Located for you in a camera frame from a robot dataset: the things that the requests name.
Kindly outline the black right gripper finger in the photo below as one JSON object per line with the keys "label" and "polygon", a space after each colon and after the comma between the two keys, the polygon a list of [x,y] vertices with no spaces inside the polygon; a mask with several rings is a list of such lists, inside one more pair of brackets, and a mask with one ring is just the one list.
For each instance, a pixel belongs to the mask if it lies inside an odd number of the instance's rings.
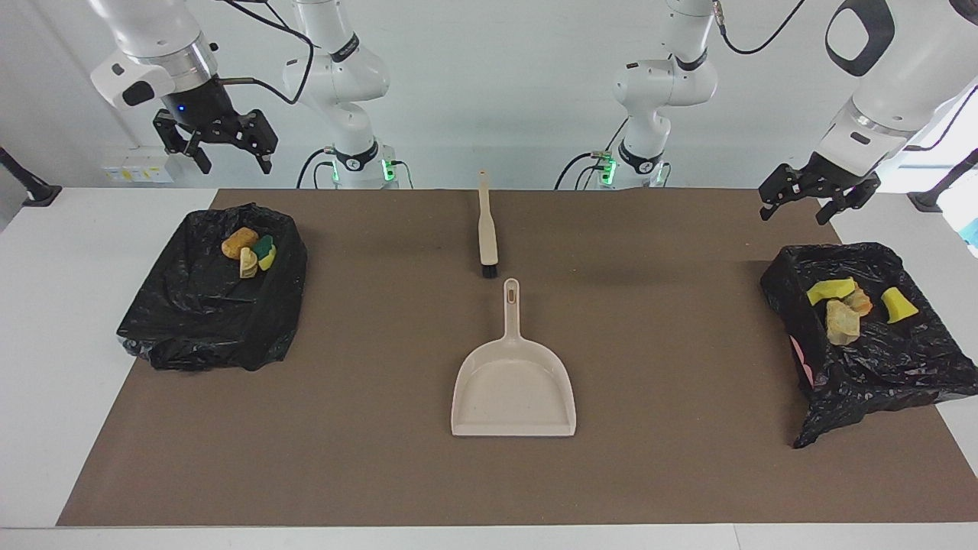
{"label": "black right gripper finger", "polygon": [[212,163],[199,146],[199,133],[191,132],[191,138],[186,139],[178,128],[178,123],[168,109],[158,109],[153,119],[158,137],[169,154],[182,154],[193,161],[203,174],[210,174]]}
{"label": "black right gripper finger", "polygon": [[261,172],[270,174],[273,169],[271,158],[276,152],[279,138],[264,112],[252,109],[247,114],[230,116],[226,122],[229,143],[251,154]]}

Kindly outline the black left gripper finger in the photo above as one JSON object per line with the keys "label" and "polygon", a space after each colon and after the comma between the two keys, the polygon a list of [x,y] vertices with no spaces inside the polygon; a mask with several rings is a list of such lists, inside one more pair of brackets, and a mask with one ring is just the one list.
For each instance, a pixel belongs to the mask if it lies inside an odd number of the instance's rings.
{"label": "black left gripper finger", "polygon": [[768,222],[785,203],[796,202],[805,197],[800,186],[801,174],[789,164],[782,163],[762,181],[758,193],[762,202],[760,217],[763,222]]}
{"label": "black left gripper finger", "polygon": [[837,191],[831,198],[824,203],[818,210],[816,222],[818,225],[825,225],[838,213],[845,212],[846,209],[861,209],[873,196],[881,185],[881,180],[877,174],[870,174],[866,180],[856,184],[848,191]]}

